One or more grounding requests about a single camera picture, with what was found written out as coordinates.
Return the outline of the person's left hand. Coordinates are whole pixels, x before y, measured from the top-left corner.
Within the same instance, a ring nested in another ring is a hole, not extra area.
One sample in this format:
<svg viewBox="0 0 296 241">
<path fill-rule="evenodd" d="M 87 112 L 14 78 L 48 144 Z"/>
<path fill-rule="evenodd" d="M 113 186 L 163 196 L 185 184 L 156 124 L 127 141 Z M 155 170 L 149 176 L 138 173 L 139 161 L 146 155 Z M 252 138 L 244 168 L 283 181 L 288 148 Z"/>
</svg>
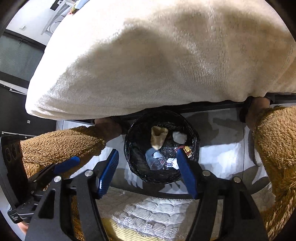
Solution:
<svg viewBox="0 0 296 241">
<path fill-rule="evenodd" d="M 122 134 L 121 126 L 112 118 L 98 118 L 94 120 L 95 127 L 106 142 L 119 137 Z"/>
</svg>

